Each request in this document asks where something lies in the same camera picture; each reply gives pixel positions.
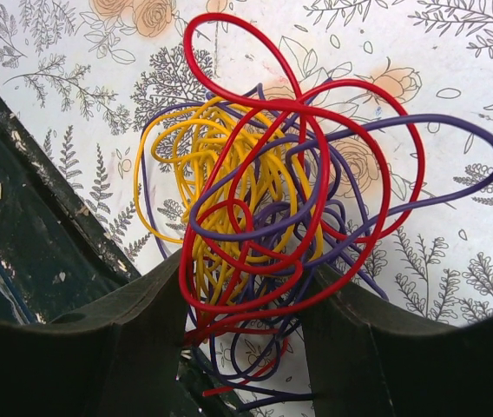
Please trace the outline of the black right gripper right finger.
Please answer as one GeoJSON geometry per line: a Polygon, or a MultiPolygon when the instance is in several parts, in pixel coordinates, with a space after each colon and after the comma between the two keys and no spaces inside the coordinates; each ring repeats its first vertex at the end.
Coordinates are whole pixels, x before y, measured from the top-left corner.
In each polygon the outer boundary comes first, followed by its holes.
{"type": "Polygon", "coordinates": [[[300,314],[318,416],[493,416],[493,316],[461,328],[354,283],[300,314]]]}

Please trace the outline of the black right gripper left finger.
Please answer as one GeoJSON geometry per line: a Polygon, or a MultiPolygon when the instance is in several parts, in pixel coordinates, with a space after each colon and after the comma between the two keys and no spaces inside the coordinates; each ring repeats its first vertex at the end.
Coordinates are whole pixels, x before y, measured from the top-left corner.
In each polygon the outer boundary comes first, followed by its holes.
{"type": "Polygon", "coordinates": [[[47,324],[0,321],[0,416],[168,416],[186,306],[181,257],[47,324]]]}

